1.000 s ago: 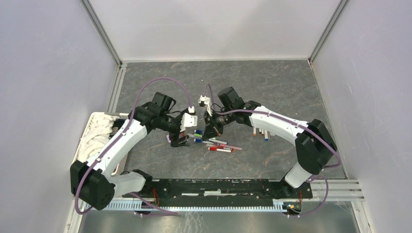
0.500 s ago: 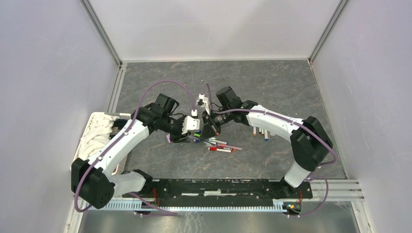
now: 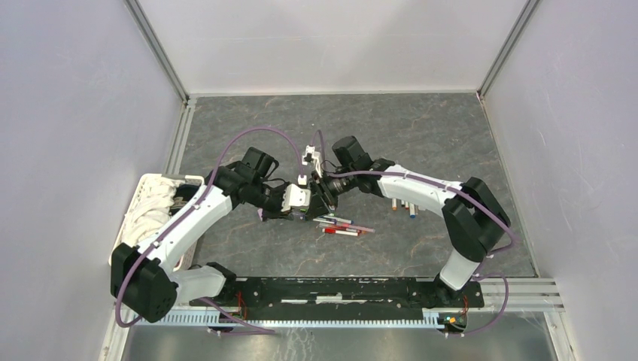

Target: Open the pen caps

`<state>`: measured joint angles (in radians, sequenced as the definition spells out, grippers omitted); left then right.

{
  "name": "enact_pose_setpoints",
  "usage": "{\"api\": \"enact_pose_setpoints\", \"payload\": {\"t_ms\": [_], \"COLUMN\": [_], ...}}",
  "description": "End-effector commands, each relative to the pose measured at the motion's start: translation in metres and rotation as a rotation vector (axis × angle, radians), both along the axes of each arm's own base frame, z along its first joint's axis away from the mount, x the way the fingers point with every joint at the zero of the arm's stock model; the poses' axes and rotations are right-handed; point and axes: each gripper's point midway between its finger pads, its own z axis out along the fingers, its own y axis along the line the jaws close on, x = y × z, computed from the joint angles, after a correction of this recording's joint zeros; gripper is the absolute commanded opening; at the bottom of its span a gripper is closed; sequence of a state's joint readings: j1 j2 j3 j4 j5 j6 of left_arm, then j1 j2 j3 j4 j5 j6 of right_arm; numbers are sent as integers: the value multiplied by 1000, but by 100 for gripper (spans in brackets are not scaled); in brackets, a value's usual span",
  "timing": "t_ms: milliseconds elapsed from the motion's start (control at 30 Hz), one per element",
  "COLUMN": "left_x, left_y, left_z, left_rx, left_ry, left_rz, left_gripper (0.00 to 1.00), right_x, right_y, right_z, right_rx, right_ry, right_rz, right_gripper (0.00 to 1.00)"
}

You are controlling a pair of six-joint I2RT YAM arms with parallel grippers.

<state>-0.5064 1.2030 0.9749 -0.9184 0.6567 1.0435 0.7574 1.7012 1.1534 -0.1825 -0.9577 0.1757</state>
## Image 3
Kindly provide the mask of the clear cap blue pen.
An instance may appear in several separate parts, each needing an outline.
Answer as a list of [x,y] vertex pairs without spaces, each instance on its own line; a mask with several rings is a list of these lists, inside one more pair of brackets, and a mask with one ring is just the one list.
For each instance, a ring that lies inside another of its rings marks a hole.
[[333,216],[316,217],[314,218],[314,221],[322,222],[322,223],[332,223],[332,224],[337,224],[337,223],[352,224],[353,223],[352,220],[347,220],[341,217],[333,217]]

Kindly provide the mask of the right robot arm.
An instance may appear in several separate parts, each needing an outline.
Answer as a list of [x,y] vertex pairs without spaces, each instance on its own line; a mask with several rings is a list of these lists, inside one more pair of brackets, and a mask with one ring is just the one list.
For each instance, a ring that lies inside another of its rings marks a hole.
[[464,298],[465,286],[503,235],[516,240],[509,216],[477,177],[460,182],[409,171],[389,159],[373,159],[354,136],[337,141],[333,152],[338,161],[333,171],[323,169],[323,154],[313,144],[302,155],[302,164],[313,167],[308,215],[328,214],[341,194],[358,189],[441,217],[453,251],[435,277],[434,295],[440,305],[453,307]]

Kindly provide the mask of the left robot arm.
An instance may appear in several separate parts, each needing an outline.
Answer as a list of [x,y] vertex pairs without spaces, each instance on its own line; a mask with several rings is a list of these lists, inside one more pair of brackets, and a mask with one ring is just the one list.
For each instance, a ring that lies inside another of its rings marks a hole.
[[176,304],[209,298],[218,306],[236,297],[232,272],[204,265],[176,270],[178,260],[217,221],[239,205],[248,203],[276,217],[306,207],[311,192],[304,162],[298,178],[273,188],[266,182],[278,161],[250,147],[244,157],[217,167],[208,182],[164,226],[135,246],[122,243],[111,254],[111,294],[116,309],[133,310],[140,319],[154,323]]

